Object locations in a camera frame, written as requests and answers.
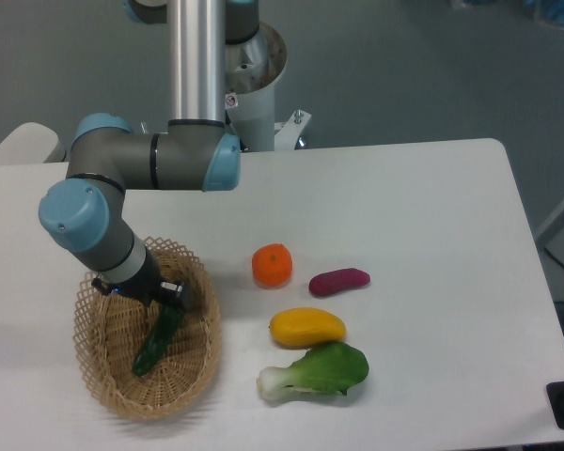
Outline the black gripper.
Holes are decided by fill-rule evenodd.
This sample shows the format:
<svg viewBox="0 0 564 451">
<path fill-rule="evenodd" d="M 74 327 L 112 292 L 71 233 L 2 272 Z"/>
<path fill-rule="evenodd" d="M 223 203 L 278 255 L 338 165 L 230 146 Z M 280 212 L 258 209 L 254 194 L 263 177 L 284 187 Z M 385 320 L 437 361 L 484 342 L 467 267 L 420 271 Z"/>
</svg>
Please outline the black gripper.
<svg viewBox="0 0 564 451">
<path fill-rule="evenodd" d="M 153 256 L 147 256 L 139 270 L 122 282 L 111 283 L 104 278 L 94 277 L 91 286 L 104 296 L 120 295 L 139 301 L 147 307 L 148 313 L 160 313 L 164 305 L 180 311 L 189 309 L 187 284 L 165 281 Z"/>
</svg>

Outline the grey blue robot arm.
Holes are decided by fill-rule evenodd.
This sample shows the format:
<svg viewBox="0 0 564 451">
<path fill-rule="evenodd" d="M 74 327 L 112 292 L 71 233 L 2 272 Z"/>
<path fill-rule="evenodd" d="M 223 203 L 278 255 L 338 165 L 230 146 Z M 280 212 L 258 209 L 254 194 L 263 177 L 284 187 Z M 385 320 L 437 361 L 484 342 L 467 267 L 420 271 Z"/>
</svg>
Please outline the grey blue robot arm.
<svg viewBox="0 0 564 451">
<path fill-rule="evenodd" d="M 228 191 L 240 176 L 241 142 L 226 130 L 225 50 L 259 31 L 255 1 L 128 1 L 136 21 L 169 31 L 171 118 L 163 133 L 134 133 L 109 114 L 85 117 L 64 180 L 39 202 L 39 221 L 62 248 L 97 274 L 95 288 L 144 305 L 178 309 L 185 283 L 168 282 L 123 220 L 133 189 Z"/>
</svg>

